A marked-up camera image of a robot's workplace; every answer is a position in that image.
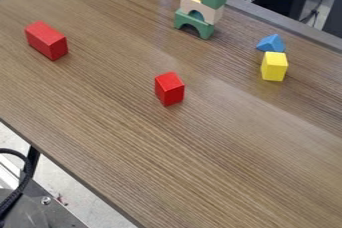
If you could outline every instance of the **metal stand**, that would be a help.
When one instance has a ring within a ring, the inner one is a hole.
[[[39,157],[40,157],[40,152],[37,151],[37,149],[34,148],[33,146],[30,146],[30,149],[29,149],[28,154],[27,154],[27,158],[30,160],[30,162],[32,164],[33,175],[36,172]]]

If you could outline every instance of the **block tower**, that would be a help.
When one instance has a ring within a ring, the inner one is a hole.
[[[181,0],[176,11],[174,26],[180,29],[184,24],[194,26],[202,39],[208,39],[214,32],[214,25],[220,20],[227,0]]]

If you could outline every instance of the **green arch block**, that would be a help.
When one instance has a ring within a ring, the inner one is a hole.
[[[180,29],[183,25],[190,24],[194,26],[200,34],[202,39],[209,39],[214,32],[214,26],[208,24],[202,20],[196,19],[195,17],[189,16],[178,9],[175,13],[174,26]]]

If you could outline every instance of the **stacked blocks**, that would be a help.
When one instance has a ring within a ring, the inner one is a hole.
[[[264,80],[283,81],[289,66],[286,58],[285,44],[278,34],[263,38],[257,49],[266,52],[261,65]]]
[[[30,46],[52,61],[68,53],[66,37],[43,21],[37,21],[25,28]]]
[[[283,81],[287,68],[285,53],[266,52],[261,65],[261,74],[264,80]]]
[[[273,34],[271,36],[263,38],[257,45],[257,49],[264,52],[284,52],[285,45],[278,34]]]
[[[214,25],[223,15],[226,1],[181,0],[180,9],[175,13],[175,28],[180,29],[184,24],[190,24],[197,29],[202,39],[208,39],[214,32]]]
[[[164,106],[183,101],[185,85],[175,72],[168,72],[155,78],[155,92]]]

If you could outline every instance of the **red block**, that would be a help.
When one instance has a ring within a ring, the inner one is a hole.
[[[174,72],[168,72],[155,78],[155,91],[164,106],[181,102],[185,85]]]
[[[33,48],[53,61],[68,53],[65,36],[43,21],[28,25],[25,34]]]

